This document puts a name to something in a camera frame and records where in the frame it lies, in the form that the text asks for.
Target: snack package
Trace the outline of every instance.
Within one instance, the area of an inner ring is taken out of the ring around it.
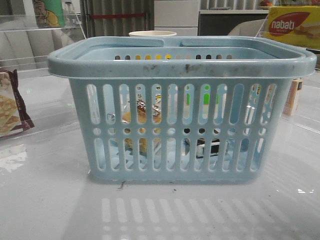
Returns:
[[[147,116],[146,116],[146,103],[142,100],[138,100],[136,102],[137,106],[137,118],[139,123],[145,123]],[[152,106],[152,115],[153,115],[153,121],[155,123],[161,122],[161,110],[157,105]],[[124,123],[130,123],[131,122],[131,112],[126,112],[122,116],[122,121]],[[144,128],[141,129],[141,133],[143,134],[146,130]],[[156,149],[160,145],[161,141],[160,138],[155,138],[154,140],[154,148]],[[132,149],[133,148],[133,140],[130,138],[125,139],[125,145]],[[146,153],[148,149],[148,143],[145,138],[140,138],[139,140],[139,151],[141,153]]]
[[[284,115],[292,116],[295,114],[298,108],[299,93],[302,90],[302,85],[302,78],[292,80],[290,91],[283,109]]]
[[[0,71],[0,138],[33,127],[18,91],[17,71]]]
[[[269,9],[265,38],[320,49],[320,6],[274,6]]]

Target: wafer snack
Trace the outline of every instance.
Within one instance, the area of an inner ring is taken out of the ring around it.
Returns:
[[[147,120],[147,115],[146,115],[146,104],[144,101],[142,100],[138,100],[137,101],[137,120],[139,123],[145,123]],[[153,118],[153,122],[155,122],[156,124],[161,122],[161,111],[159,110],[159,107],[157,105],[153,105],[152,106],[152,118]],[[125,114],[123,114],[122,116],[122,121],[124,123],[130,123],[131,122],[131,112],[126,112]],[[146,132],[146,130],[144,128],[140,129],[140,133],[144,134]],[[132,149],[133,148],[133,140],[131,138],[126,138],[124,140],[125,145]],[[159,144],[161,143],[160,138],[155,138],[153,141],[154,144],[154,148],[156,148]],[[140,138],[139,139],[139,151],[142,153],[146,153],[148,149],[148,143],[147,143],[147,139],[146,138]]]
[[[0,138],[34,127],[18,91],[17,71],[0,71]]]
[[[16,100],[1,95],[0,92],[0,128],[6,124],[16,111],[18,111]]]
[[[320,48],[320,6],[274,6],[264,37],[304,48]]]

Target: white cabinet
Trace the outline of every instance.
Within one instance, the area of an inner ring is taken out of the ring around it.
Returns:
[[[196,36],[199,0],[155,0],[154,29],[176,32],[178,36]]]

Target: basket rim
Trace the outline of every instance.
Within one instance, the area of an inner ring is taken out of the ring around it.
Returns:
[[[266,59],[79,59],[96,48],[244,47],[275,58]],[[301,47],[261,37],[173,36],[88,38],[52,52],[49,72],[65,78],[296,78],[313,74],[317,57]]]

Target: cardboard box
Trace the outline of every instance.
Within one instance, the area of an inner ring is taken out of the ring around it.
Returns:
[[[320,6],[274,6],[264,37],[285,44],[320,49]]]
[[[298,108],[299,92],[302,90],[303,80],[301,78],[292,80],[288,97],[286,99],[283,114],[292,116]]]

